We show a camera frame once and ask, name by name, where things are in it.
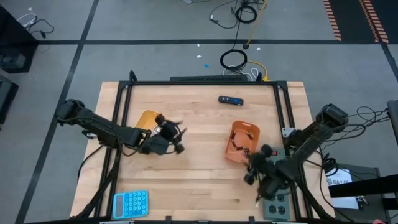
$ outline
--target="calculator display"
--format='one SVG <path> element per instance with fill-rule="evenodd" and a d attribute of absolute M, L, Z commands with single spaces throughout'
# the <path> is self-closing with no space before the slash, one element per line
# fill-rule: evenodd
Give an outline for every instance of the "calculator display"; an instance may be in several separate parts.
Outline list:
<path fill-rule="evenodd" d="M 116 196 L 116 216 L 123 215 L 123 195 Z"/>

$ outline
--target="yellow cable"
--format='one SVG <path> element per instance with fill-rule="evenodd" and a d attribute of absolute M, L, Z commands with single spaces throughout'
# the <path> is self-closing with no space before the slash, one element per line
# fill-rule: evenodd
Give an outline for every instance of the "yellow cable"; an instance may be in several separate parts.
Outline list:
<path fill-rule="evenodd" d="M 249 63 L 253 63 L 253 64 L 255 64 L 255 65 L 261 66 L 262 69 L 264 69 L 264 78 L 263 78 L 262 80 L 263 80 L 263 81 L 269 81 L 269 79 L 268 79 L 268 71 L 267 71 L 267 68 L 266 68 L 263 64 L 261 64 L 260 62 L 255 62 L 255 61 L 251 61 L 251 60 L 248 60 L 248 62 L 249 62 Z"/>
<path fill-rule="evenodd" d="M 246 43 L 246 45 L 249 45 L 251 39 L 253 39 L 254 31 L 256 31 L 256 29 L 257 29 L 257 24 L 258 24 L 259 21 L 261 20 L 262 13 L 264 12 L 264 9 L 267 7 L 267 1 L 268 1 L 268 0 L 264 0 L 264 3 L 262 4 L 260 14 L 259 14 L 259 16 L 258 16 L 257 19 L 256 19 L 256 23 L 254 23 L 253 30 L 251 31 L 250 38 L 249 38 L 248 42 Z"/>

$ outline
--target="orange hazard stripe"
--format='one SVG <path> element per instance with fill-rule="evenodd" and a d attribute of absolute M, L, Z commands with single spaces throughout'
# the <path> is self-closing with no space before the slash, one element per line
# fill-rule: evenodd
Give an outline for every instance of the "orange hazard stripe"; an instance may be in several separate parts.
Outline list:
<path fill-rule="evenodd" d="M 366 19 L 369 22 L 369 26 L 372 29 L 376 42 L 379 41 L 379 37 L 377 36 L 377 34 L 379 34 L 381 40 L 385 43 L 388 43 L 388 36 L 380 23 L 379 17 L 373 8 L 372 2 L 370 0 L 359 1 L 363 7 L 363 11 L 365 13 Z"/>
<path fill-rule="evenodd" d="M 341 41 L 341 34 L 340 30 L 338 29 L 338 25 L 335 19 L 335 15 L 333 14 L 333 11 L 331 9 L 329 0 L 323 0 L 323 4 L 325 5 L 326 13 L 328 14 L 328 18 L 330 21 L 331 29 L 333 30 L 333 33 L 335 35 L 336 40 Z"/>

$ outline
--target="wooden table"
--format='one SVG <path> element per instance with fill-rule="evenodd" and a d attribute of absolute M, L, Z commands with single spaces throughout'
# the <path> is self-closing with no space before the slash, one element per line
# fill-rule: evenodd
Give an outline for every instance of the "wooden table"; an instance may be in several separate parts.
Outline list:
<path fill-rule="evenodd" d="M 96 113 L 109 120 L 117 86 L 117 82 L 104 82 L 99 94 Z M 302 82 L 288 82 L 288 86 L 296 127 L 305 128 L 312 119 L 304 85 Z M 243 98 L 244 105 L 221 104 L 217 101 L 220 95 Z M 286 122 L 282 91 L 280 95 Z M 140 219 L 164 220 L 167 215 L 171 215 L 173 220 L 248 220 L 251 215 L 256 220 L 263 219 L 262 212 L 254 203 L 257 184 L 249 186 L 243 181 L 246 168 L 227 160 L 224 150 L 231 125 L 236 120 L 260 128 L 259 146 L 266 143 L 282 147 L 272 86 L 134 86 L 127 126 L 134 127 L 145 110 L 161 112 L 173 121 L 183 120 L 182 128 L 187 127 L 188 130 L 183 138 L 185 151 L 180 155 L 122 156 L 116 192 L 149 191 L 149 214 Z M 85 156 L 97 147 L 97 140 L 89 140 Z M 104 154 L 105 150 L 98 152 L 82 168 L 71 215 L 82 211 L 98 189 Z M 318 164 L 321 161 L 318 154 L 313 154 L 310 160 Z M 311 193 L 330 215 L 335 216 L 320 193 L 320 168 L 306 163 L 304 169 Z M 330 202 L 325 179 L 323 174 L 321 185 Z M 297 193 L 302 216 L 306 217 L 302 193 L 300 190 Z M 106 193 L 102 215 L 105 214 L 108 197 Z M 291 201 L 290 217 L 294 220 Z"/>

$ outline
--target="power outlet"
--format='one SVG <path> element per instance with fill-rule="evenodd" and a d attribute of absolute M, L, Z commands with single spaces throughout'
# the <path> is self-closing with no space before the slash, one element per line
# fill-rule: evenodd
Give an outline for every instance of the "power outlet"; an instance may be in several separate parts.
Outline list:
<path fill-rule="evenodd" d="M 284 149 L 272 149 L 270 160 L 276 163 L 285 158 Z M 290 220 L 290 207 L 289 207 L 289 189 L 280 189 L 277 191 L 275 198 L 272 200 L 262 200 L 262 207 L 264 210 L 264 220 L 270 221 L 286 221 Z"/>

